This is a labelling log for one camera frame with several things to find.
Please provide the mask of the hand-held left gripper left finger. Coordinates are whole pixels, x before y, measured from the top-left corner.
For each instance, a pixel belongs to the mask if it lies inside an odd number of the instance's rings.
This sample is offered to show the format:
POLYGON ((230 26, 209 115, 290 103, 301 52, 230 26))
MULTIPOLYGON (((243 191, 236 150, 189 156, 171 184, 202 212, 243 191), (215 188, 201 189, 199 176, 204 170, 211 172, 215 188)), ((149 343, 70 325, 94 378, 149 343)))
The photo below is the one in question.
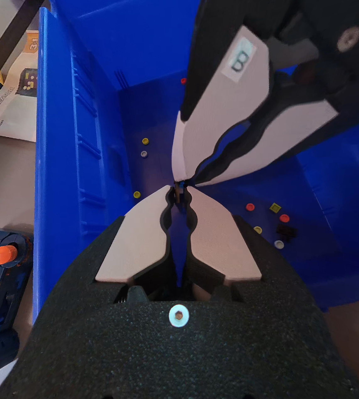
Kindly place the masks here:
POLYGON ((175 283, 168 232, 173 194, 173 187, 166 185, 127 212, 96 274, 97 282, 175 283))

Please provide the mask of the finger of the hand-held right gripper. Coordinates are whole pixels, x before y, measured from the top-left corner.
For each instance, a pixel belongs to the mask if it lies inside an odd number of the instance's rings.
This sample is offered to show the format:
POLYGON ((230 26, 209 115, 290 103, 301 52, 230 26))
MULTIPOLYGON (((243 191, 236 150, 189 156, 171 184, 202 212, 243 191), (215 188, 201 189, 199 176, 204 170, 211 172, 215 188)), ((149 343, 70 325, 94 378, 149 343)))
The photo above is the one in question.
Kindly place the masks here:
POLYGON ((171 152, 174 182, 196 176, 223 135, 247 120, 269 93, 267 45, 242 26, 189 119, 178 112, 171 152))
POLYGON ((206 177, 198 175, 197 187, 213 185, 256 172, 291 150, 319 128, 338 116, 327 100, 287 107, 262 131, 257 144, 244 154, 220 160, 218 166, 206 177))

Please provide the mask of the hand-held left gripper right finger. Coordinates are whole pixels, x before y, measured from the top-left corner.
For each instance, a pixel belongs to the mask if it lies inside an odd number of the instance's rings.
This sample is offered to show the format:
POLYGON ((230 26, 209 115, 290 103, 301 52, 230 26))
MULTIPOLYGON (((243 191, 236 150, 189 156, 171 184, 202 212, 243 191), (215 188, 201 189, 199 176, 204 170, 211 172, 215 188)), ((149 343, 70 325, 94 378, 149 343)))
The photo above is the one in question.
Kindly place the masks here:
POLYGON ((187 211, 186 277, 213 294, 216 287, 259 281, 262 273, 231 212, 194 187, 184 189, 187 211))

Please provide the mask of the small toy brick piece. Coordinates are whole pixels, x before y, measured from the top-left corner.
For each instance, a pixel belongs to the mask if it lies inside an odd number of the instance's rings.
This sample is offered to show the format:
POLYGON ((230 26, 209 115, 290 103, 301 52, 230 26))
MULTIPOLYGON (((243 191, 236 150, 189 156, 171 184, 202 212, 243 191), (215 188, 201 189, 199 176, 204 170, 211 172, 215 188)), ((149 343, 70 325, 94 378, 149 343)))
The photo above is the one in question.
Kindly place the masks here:
POLYGON ((178 212, 182 215, 186 215, 187 205, 185 200, 185 183, 174 182, 174 202, 178 212))

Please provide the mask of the blue plastic bin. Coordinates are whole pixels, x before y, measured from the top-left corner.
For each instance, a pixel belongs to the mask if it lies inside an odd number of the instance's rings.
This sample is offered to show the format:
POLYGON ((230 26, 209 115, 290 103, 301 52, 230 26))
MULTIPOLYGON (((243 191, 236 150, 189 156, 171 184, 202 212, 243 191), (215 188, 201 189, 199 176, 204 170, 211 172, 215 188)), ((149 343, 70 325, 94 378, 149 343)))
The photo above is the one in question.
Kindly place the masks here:
MULTIPOLYGON (((139 202, 133 192, 144 199, 173 184, 180 80, 198 3, 52 1, 52 12, 41 11, 33 320, 75 257, 139 202)), ((298 230, 281 253, 318 306, 359 301, 359 124, 199 189, 262 227, 272 244, 279 216, 268 208, 280 205, 298 230)))

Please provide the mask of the black toy brick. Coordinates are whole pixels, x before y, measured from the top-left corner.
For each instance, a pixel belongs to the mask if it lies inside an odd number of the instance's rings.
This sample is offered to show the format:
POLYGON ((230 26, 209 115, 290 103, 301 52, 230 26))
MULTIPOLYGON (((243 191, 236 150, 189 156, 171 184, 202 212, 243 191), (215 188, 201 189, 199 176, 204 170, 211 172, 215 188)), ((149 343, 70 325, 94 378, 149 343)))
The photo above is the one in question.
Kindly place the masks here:
POLYGON ((276 233, 281 237, 280 239, 282 241, 288 243, 298 236, 298 230, 296 228, 281 223, 277 225, 276 233))

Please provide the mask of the dark blue toy console model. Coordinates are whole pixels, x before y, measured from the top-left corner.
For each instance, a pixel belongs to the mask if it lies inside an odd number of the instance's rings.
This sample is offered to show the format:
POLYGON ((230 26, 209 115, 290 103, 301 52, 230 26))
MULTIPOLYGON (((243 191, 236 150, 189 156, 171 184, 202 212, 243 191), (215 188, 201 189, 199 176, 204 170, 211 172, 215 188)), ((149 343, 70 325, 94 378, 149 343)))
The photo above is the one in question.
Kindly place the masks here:
POLYGON ((13 324, 32 265, 33 235, 0 229, 0 369, 19 351, 19 336, 13 324))

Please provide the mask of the white instruction booklet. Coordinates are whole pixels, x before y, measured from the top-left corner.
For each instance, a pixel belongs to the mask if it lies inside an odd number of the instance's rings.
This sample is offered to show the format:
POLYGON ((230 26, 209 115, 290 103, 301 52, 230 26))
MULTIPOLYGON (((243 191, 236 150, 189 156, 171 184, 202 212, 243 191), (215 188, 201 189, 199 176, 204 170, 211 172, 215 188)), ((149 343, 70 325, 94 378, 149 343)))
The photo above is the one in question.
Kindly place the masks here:
POLYGON ((39 32, 26 35, 23 51, 0 85, 0 136, 36 142, 39 32))

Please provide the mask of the black bar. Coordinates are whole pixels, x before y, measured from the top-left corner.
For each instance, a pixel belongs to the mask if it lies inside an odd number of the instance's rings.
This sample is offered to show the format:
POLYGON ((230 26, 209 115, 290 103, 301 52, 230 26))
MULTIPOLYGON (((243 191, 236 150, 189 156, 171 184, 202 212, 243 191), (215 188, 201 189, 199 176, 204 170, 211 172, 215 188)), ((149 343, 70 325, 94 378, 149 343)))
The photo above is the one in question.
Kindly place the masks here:
POLYGON ((0 37, 0 69, 5 65, 43 3, 43 0, 25 0, 3 32, 0 37))

